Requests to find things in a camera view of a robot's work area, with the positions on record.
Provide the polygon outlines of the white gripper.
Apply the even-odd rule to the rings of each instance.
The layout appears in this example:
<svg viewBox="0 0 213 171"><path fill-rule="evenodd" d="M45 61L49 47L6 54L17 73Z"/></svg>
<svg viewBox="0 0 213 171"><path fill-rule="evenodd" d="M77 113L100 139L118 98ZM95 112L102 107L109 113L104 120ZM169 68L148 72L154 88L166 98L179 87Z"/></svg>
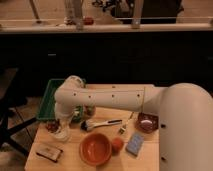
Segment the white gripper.
<svg viewBox="0 0 213 171"><path fill-rule="evenodd" d="M55 103L55 118L60 121L60 125L63 131L69 131L69 124L73 119L74 110L74 106L66 106Z"/></svg>

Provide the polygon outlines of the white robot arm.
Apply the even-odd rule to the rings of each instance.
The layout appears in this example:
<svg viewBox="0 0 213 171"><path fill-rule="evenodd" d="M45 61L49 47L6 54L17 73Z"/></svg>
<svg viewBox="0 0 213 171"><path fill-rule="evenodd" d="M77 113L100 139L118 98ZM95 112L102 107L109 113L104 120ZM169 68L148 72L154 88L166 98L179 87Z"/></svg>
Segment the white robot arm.
<svg viewBox="0 0 213 171"><path fill-rule="evenodd" d="M196 84L94 89L70 76L57 88L54 99L60 119L81 105L155 115L159 118L159 171L213 171L213 97Z"/></svg>

